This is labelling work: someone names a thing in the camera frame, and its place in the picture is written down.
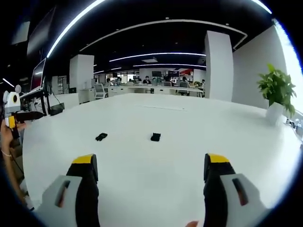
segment small black item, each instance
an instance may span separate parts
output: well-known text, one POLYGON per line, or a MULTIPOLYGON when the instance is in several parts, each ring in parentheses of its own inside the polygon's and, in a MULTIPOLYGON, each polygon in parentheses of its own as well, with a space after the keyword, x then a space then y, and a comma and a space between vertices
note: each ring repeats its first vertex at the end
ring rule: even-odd
POLYGON ((102 141, 107 136, 106 133, 101 133, 96 137, 96 141, 102 141))
POLYGON ((153 133, 151 137, 151 141, 159 141, 161 134, 159 133, 153 133))

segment white pillar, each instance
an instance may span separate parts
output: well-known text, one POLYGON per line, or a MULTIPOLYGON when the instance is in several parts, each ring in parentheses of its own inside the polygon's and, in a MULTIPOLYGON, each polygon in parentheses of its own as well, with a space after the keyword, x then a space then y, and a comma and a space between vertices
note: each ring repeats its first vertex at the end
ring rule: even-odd
POLYGON ((205 97, 232 101, 233 58, 229 35, 207 31, 205 97))
POLYGON ((70 61, 70 88, 90 88, 94 78, 94 56, 79 54, 70 61))
POLYGON ((196 70, 194 69, 194 82, 202 82, 203 79, 205 79, 206 71, 204 70, 196 70))

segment desk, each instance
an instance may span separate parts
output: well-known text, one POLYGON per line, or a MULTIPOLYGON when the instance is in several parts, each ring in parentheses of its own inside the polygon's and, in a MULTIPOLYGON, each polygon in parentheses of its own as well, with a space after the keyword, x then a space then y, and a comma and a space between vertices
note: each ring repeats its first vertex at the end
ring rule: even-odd
POLYGON ((175 95, 176 91, 189 91, 190 93, 196 93, 197 97, 202 97, 203 91, 198 88, 186 88, 186 87, 164 87, 164 86, 110 86, 108 88, 108 96, 113 97, 116 95, 122 95, 127 93, 146 93, 146 91, 154 90, 154 94, 175 95))
POLYGON ((204 218, 204 156, 212 152, 226 156, 273 207, 296 172, 300 142, 290 127, 269 126, 265 113, 219 100, 157 94, 75 106, 25 130, 29 196, 39 205, 43 191, 66 174, 74 158, 94 153, 101 226, 183 227, 204 218), (102 132, 108 137, 95 141, 102 132), (153 132, 161 133, 159 142, 150 141, 153 132))

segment person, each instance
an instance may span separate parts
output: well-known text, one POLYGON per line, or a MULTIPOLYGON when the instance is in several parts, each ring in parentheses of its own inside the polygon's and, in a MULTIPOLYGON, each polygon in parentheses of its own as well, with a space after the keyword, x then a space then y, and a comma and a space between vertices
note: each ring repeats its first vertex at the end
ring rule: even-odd
POLYGON ((120 85, 122 82, 122 78, 121 77, 117 77, 117 84, 120 85))
MULTIPOLYGON (((26 124, 17 124, 18 131, 21 131, 25 129, 26 124)), ((1 151, 3 156, 3 162, 5 164, 5 169, 9 178, 9 181, 15 190, 17 197, 20 199, 20 201, 25 205, 25 199, 24 194, 20 189, 20 186, 17 181, 17 177, 15 175, 14 169, 13 169, 13 156, 14 155, 14 149, 10 148, 10 144, 13 141, 13 135, 11 133, 11 129, 8 128, 5 124, 5 120, 2 120, 1 123, 1 151)))
POLYGON ((133 86, 134 85, 134 83, 132 82, 132 79, 129 79, 129 81, 127 82, 127 85, 129 85, 129 86, 133 86))
POLYGON ((146 76, 145 77, 145 80, 143 81, 144 84, 151 84, 151 81, 150 81, 150 77, 149 76, 146 76))
MULTIPOLYGON (((187 87, 189 87, 189 82, 186 80, 186 77, 182 77, 182 81, 181 82, 186 82, 187 83, 187 87)), ((189 96, 189 91, 179 91, 179 93, 183 96, 183 95, 187 95, 189 96)))
POLYGON ((109 87, 110 85, 111 85, 111 83, 110 83, 110 78, 107 78, 107 79, 106 79, 105 86, 106 86, 106 87, 109 87))

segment window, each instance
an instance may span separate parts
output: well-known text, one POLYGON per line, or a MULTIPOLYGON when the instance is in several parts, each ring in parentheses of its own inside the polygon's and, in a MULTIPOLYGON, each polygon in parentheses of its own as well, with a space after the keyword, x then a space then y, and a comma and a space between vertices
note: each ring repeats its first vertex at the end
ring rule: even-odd
POLYGON ((278 21, 275 21, 275 28, 280 38, 280 42, 285 56, 287 69, 287 72, 285 73, 291 76, 292 83, 296 85, 294 91, 296 92, 297 97, 292 97, 291 102, 297 111, 303 113, 303 75, 301 71, 301 66, 293 45, 291 44, 286 32, 278 21))
POLYGON ((106 74, 105 77, 106 77, 106 79, 109 78, 110 81, 114 81, 115 80, 114 75, 112 73, 106 74))
POLYGON ((127 81, 129 81, 129 79, 134 79, 134 72, 127 72, 127 81))

